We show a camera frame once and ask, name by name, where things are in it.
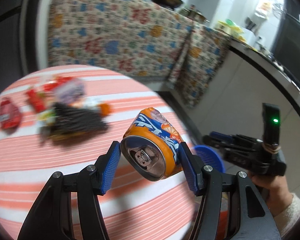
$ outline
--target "striped tablecloth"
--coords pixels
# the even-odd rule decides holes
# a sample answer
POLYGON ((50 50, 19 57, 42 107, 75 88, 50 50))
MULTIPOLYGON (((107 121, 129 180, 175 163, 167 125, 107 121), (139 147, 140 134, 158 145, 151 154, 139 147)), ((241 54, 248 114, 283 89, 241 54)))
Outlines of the striped tablecloth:
MULTIPOLYGON (((113 140, 121 141, 140 110, 159 110, 190 144, 177 116, 156 93, 111 70, 82 65, 52 67, 13 83, 0 94, 0 101, 4 96, 11 98, 23 113, 15 133, 7 135, 0 129, 0 222, 14 239, 51 174, 79 172, 94 163, 113 140), (114 112, 107 118, 110 128, 106 134, 68 147, 51 142, 40 144, 36 116, 26 102, 25 91, 42 77, 53 74, 83 79, 87 96, 112 105, 114 112)), ((194 212, 193 195, 183 172, 150 182, 123 156, 111 189, 99 201, 111 240, 182 239, 194 212)), ((82 239, 75 194, 72 207, 75 237, 82 239)))

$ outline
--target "human hand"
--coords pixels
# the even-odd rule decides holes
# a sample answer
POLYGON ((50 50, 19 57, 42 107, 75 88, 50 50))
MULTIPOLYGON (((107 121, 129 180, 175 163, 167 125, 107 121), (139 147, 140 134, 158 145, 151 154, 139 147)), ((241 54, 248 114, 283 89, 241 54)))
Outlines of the human hand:
POLYGON ((289 192, 286 176, 252 175, 251 172, 248 172, 248 176, 256 186, 269 190, 266 204, 273 217, 279 215, 292 203, 293 195, 289 192))

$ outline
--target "red snack package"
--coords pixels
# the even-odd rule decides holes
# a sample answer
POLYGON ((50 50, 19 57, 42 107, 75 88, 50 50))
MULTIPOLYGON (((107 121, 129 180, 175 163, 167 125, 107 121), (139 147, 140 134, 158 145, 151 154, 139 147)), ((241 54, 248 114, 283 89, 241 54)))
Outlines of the red snack package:
POLYGON ((2 129, 16 128, 20 124, 22 114, 10 98, 3 98, 0 103, 0 124, 2 129))
POLYGON ((39 97, 38 93, 33 88, 30 88, 26 92, 26 95, 28 95, 29 102, 37 113, 46 110, 44 101, 39 97))
POLYGON ((73 77, 56 77, 55 79, 49 81, 48 83, 43 85, 43 91, 44 92, 51 92, 53 91, 56 87, 67 83, 68 81, 74 79, 73 77))

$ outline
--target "aluminum can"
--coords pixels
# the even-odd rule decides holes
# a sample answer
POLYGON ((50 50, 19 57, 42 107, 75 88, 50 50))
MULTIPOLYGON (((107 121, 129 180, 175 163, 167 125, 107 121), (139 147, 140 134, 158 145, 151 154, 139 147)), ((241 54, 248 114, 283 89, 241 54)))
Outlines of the aluminum can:
POLYGON ((142 110, 120 144, 123 156, 146 179, 166 179, 180 171, 180 134, 156 109, 142 110))

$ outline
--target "floral fabric cover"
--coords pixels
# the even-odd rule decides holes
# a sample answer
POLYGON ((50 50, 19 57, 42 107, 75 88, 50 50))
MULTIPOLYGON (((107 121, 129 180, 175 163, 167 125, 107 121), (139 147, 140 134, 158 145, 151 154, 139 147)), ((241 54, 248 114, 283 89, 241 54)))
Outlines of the floral fabric cover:
POLYGON ((52 0, 48 44, 49 66, 93 65, 168 80, 195 106, 229 38, 143 0, 52 0))

